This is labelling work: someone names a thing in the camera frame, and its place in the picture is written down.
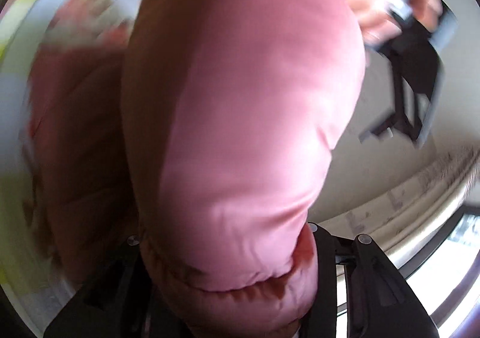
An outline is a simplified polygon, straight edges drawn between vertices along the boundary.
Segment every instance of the pink puffer jacket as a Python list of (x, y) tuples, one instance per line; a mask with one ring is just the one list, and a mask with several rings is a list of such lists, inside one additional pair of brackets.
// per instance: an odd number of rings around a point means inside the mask
[(364, 63), (344, 0), (143, 0), (121, 86), (141, 251), (196, 336), (296, 331)]

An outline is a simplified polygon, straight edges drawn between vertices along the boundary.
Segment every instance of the person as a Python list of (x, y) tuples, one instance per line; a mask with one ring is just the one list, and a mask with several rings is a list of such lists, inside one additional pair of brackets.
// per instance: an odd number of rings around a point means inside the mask
[[(437, 3), (411, 0), (429, 29)], [(38, 60), (32, 136), (67, 276), (83, 282), (138, 223), (196, 337), (292, 337), (317, 293), (307, 212), (364, 44), (398, 33), (386, 0), (143, 0), (124, 52), (71, 51), (56, 78)]]

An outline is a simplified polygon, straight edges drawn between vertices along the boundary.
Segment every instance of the silver screw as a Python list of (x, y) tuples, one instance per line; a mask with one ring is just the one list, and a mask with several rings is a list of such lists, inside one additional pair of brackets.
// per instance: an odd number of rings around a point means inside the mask
[(127, 243), (129, 246), (138, 246), (140, 244), (140, 237), (138, 235), (129, 236)]
[(371, 244), (371, 237), (367, 234), (361, 234), (358, 236), (358, 241), (363, 244)]
[(310, 227), (312, 232), (318, 230), (318, 226), (315, 223), (308, 223), (308, 227)]

